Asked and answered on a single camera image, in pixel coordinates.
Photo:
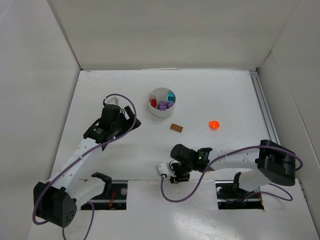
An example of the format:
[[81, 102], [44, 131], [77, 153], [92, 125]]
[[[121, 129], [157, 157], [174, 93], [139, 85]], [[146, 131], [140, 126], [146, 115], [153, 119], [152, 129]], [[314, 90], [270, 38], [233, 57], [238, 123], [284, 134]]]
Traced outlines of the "teal lego brick pair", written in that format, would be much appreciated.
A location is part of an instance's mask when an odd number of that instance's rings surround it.
[[170, 103], [174, 103], [174, 102], [175, 102], [175, 94], [174, 94], [174, 93], [168, 93], [168, 94], [167, 94], [167, 100], [168, 100]]

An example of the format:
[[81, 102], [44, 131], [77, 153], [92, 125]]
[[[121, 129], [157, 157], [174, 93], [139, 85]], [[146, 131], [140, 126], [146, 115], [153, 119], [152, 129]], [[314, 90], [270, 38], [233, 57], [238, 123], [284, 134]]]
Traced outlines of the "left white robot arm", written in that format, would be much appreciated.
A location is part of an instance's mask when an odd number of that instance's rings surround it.
[[66, 228], [77, 210], [98, 195], [109, 195], [112, 178], [100, 172], [84, 179], [86, 170], [101, 155], [107, 145], [141, 122], [133, 104], [121, 108], [116, 103], [105, 103], [101, 116], [83, 134], [82, 140], [67, 163], [46, 182], [38, 182], [33, 189], [32, 221], [35, 225], [52, 223]]

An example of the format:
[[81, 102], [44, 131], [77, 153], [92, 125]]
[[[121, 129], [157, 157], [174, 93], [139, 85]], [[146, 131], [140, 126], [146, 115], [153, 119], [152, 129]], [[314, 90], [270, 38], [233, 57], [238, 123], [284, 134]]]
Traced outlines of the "white round divided container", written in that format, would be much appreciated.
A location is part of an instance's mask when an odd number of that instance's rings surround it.
[[148, 107], [152, 115], [166, 118], [173, 114], [176, 106], [176, 94], [169, 88], [159, 87], [148, 95]]

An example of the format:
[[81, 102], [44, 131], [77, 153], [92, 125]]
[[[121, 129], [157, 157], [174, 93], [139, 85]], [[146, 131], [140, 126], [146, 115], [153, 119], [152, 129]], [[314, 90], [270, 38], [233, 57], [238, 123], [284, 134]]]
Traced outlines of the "orange round lego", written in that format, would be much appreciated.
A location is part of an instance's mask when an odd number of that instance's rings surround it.
[[216, 120], [210, 121], [209, 122], [209, 126], [213, 130], [218, 130], [220, 128], [220, 123], [218, 121], [216, 121]]

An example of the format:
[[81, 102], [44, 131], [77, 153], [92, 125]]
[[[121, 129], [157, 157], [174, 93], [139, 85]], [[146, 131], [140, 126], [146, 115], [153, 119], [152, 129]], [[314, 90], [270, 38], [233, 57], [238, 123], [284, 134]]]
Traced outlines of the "tan lego plate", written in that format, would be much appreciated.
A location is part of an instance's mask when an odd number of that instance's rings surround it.
[[176, 131], [178, 133], [182, 133], [182, 131], [183, 131], [183, 127], [182, 126], [174, 124], [174, 123], [171, 124], [170, 129], [173, 130], [173, 131]]

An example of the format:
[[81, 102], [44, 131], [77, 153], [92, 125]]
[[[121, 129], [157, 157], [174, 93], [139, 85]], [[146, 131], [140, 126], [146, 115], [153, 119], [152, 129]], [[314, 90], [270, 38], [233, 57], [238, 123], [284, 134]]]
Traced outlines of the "red lego brick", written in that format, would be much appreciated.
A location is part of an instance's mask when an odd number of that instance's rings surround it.
[[156, 107], [157, 107], [157, 101], [156, 101], [156, 99], [152, 99], [152, 100], [150, 101], [150, 105], [151, 105], [153, 108], [156, 108]]

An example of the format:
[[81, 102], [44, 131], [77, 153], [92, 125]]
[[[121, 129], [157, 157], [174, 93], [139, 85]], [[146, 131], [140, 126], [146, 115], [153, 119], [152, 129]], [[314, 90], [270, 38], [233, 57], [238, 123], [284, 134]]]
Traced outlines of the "aluminium rail right side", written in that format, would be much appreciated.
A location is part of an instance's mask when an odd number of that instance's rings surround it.
[[260, 78], [257, 70], [250, 70], [249, 76], [251, 78], [253, 88], [256, 94], [256, 98], [258, 101], [258, 105], [262, 114], [262, 118], [264, 121], [264, 125], [268, 134], [268, 138], [275, 142], [276, 144], [280, 144], [280, 140], [275, 128], [275, 124], [260, 82]]

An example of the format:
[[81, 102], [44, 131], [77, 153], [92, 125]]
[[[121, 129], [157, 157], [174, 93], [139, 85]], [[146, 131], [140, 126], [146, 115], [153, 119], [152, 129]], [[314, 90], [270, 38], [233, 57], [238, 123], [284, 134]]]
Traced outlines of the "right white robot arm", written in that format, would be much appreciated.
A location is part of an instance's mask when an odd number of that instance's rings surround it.
[[198, 150], [177, 144], [170, 152], [173, 163], [163, 163], [160, 176], [172, 184], [187, 182], [190, 173], [202, 174], [224, 169], [238, 169], [233, 179], [234, 190], [252, 192], [261, 186], [277, 184], [291, 187], [296, 183], [296, 154], [270, 140], [238, 150], [216, 151], [211, 147]]

